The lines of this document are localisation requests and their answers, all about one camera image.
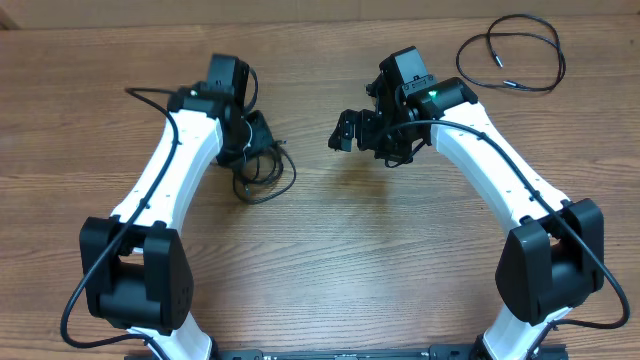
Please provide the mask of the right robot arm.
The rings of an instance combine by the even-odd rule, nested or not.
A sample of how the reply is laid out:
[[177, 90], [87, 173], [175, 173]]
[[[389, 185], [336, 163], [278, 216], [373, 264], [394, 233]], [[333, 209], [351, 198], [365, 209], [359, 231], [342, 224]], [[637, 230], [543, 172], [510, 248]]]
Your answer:
[[379, 65], [366, 87], [373, 110], [345, 110], [328, 140], [336, 151], [371, 150], [393, 167], [424, 145], [447, 157], [498, 219], [506, 242], [495, 281], [503, 307], [469, 350], [472, 359], [565, 359], [542, 339], [604, 283], [604, 218], [539, 176], [492, 124], [459, 78], [430, 74], [415, 47]]

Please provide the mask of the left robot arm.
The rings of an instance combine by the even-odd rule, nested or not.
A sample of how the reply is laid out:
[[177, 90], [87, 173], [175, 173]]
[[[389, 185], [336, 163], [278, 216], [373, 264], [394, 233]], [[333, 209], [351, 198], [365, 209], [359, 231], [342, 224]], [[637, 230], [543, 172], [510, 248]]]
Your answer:
[[274, 150], [263, 115], [245, 98], [256, 81], [246, 62], [215, 54], [206, 80], [167, 93], [164, 132], [137, 183], [109, 217], [89, 217], [80, 231], [83, 278], [61, 318], [66, 343], [83, 345], [68, 322], [84, 296], [92, 316], [123, 331], [92, 347], [140, 339], [155, 359], [217, 358], [191, 313], [195, 285], [180, 234], [211, 163], [240, 180], [250, 161]]

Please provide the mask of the black cable staying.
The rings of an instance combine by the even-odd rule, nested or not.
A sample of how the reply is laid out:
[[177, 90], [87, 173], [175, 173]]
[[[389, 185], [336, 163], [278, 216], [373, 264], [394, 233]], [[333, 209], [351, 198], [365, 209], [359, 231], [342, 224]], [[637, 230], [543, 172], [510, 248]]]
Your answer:
[[[247, 205], [262, 204], [284, 194], [295, 184], [297, 180], [297, 168], [289, 153], [284, 149], [285, 144], [286, 142], [283, 140], [276, 140], [259, 152], [254, 158], [255, 171], [252, 175], [245, 173], [245, 168], [249, 163], [246, 157], [243, 157], [239, 169], [232, 170], [232, 190], [240, 201]], [[263, 157], [271, 160], [271, 169], [266, 174], [261, 173], [261, 159]], [[289, 184], [267, 196], [260, 198], [253, 197], [250, 190], [251, 185], [272, 186], [281, 179], [284, 174], [284, 160], [289, 162], [292, 170], [292, 179]]]

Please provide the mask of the black cable pulled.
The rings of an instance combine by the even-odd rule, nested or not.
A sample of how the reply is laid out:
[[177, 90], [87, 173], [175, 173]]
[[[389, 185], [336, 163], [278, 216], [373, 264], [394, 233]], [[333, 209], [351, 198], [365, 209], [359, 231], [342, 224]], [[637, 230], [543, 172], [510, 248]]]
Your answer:
[[567, 74], [556, 27], [544, 18], [523, 13], [501, 16], [466, 39], [454, 64], [469, 83], [500, 91], [549, 93]]

